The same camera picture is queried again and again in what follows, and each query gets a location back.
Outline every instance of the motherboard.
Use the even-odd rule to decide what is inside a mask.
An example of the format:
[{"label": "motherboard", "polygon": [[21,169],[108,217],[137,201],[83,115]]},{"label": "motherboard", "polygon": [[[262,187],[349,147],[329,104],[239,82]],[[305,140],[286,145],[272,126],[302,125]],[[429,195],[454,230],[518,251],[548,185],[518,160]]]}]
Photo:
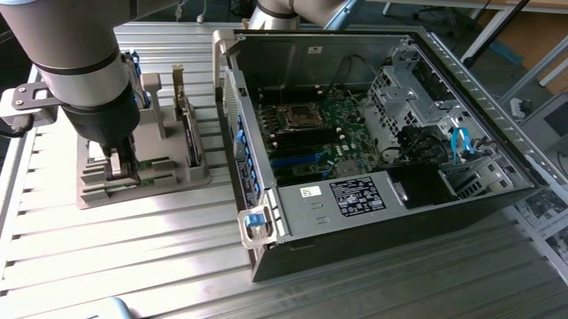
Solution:
[{"label": "motherboard", "polygon": [[351,93],[315,102],[259,105],[260,133],[279,186],[369,173],[379,154]]}]

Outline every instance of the circuit board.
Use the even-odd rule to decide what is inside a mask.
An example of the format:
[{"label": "circuit board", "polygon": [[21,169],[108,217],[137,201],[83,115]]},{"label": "circuit board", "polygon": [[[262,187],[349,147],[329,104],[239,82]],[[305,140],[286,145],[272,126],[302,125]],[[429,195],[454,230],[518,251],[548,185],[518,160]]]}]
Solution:
[{"label": "circuit board", "polygon": [[[264,105],[256,115],[279,186],[369,173],[375,167],[379,155],[374,141],[357,101],[345,90],[333,88],[318,102]],[[323,131],[325,140],[309,146],[310,163],[297,163],[295,159],[303,158],[299,155],[279,153],[278,143],[271,139],[276,134],[294,136],[294,132],[302,132],[302,140],[317,140]],[[333,140],[326,143],[329,135]]]}]

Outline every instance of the aluminum table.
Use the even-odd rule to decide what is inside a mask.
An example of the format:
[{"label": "aluminum table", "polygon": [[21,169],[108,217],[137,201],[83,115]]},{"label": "aluminum table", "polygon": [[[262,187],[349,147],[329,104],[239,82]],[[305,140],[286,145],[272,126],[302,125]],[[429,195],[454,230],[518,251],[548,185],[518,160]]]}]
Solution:
[{"label": "aluminum table", "polygon": [[172,103],[171,64],[184,66],[210,185],[80,211],[68,122],[12,141],[0,178],[0,318],[87,318],[108,296],[152,318],[565,318],[566,286],[498,213],[456,233],[251,283],[212,97],[211,33],[222,28],[239,25],[116,28],[143,72],[160,73],[162,105]]}]

